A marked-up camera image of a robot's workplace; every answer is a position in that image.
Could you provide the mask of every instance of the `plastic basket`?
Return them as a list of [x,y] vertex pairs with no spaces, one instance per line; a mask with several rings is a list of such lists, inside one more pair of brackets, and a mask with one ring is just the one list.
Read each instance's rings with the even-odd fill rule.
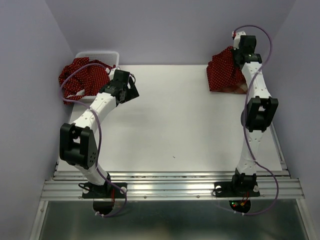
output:
[[[75,58],[85,58],[89,57],[89,60],[99,60],[104,64],[109,66],[115,65],[116,67],[119,65],[119,53],[116,51],[81,51],[79,52]],[[84,96],[80,99],[83,103],[91,103],[96,96]]]

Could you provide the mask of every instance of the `purple wall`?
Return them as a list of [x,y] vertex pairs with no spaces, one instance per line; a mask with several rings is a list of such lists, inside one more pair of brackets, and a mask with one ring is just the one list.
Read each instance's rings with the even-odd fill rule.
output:
[[73,54],[43,0],[0,0],[0,239],[29,239],[68,116],[58,75]]
[[274,125],[291,174],[299,178],[320,235],[320,67],[318,0],[297,0],[264,70],[279,99]]
[[[275,36],[295,0],[46,0],[74,54],[120,53],[121,64],[207,64],[256,24]],[[251,30],[264,52],[266,37]]]

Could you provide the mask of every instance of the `polka dot fabric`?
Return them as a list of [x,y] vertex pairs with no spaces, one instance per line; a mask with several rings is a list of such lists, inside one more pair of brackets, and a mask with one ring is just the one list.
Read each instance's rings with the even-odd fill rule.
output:
[[[86,64],[101,64],[108,69],[112,69],[114,66],[109,66],[101,61],[93,60],[89,61],[89,57],[75,58],[73,62],[65,66],[62,73],[59,76],[59,83],[61,84],[70,76],[73,72],[81,68]],[[71,100],[79,100],[84,96],[95,96],[103,85],[110,82],[110,78],[107,72],[100,66],[88,66],[75,74],[64,86],[64,98]],[[84,95],[76,94],[84,89]],[[71,102],[64,101],[65,105],[71,104]]]
[[245,94],[248,90],[246,79],[238,66],[235,66],[232,46],[212,56],[206,75],[211,92]]

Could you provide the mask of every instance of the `cloth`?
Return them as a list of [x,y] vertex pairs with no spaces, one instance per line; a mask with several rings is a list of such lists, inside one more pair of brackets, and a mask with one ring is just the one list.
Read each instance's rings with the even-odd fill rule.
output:
[[[111,70],[114,66],[109,66],[101,61],[93,60],[89,61],[89,57],[75,58],[73,62],[65,66],[62,73],[59,76],[59,83],[61,84],[69,77],[73,72],[81,68],[86,64],[101,64]],[[95,96],[103,85],[110,82],[110,78],[101,66],[88,66],[83,70],[76,73],[69,81],[63,86],[65,99],[79,100],[84,96]],[[71,102],[64,101],[65,105],[71,104]]]
[[208,63],[206,75],[211,92],[245,94],[248,90],[246,79],[240,67],[235,66],[232,46],[212,56]]

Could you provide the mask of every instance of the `white table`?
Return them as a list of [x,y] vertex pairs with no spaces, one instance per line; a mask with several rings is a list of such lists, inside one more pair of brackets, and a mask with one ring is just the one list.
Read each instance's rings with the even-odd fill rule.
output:
[[[110,172],[234,171],[243,144],[244,95],[209,92],[206,65],[126,65],[140,97],[103,121],[100,165]],[[70,121],[83,112],[73,107]],[[98,131],[95,134],[98,143]],[[281,171],[268,129],[257,160]],[[58,172],[77,171],[60,160]]]

